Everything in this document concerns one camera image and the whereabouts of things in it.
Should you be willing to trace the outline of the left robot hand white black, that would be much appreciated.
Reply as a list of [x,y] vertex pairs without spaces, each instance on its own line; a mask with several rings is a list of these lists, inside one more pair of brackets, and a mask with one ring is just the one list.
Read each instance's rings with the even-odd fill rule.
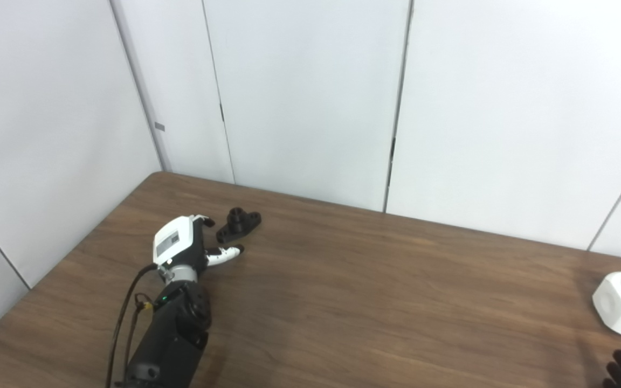
[[165,269],[188,265],[201,273],[244,253],[242,245],[205,248],[203,228],[214,225],[212,219],[202,214],[173,219],[155,234],[153,263]]

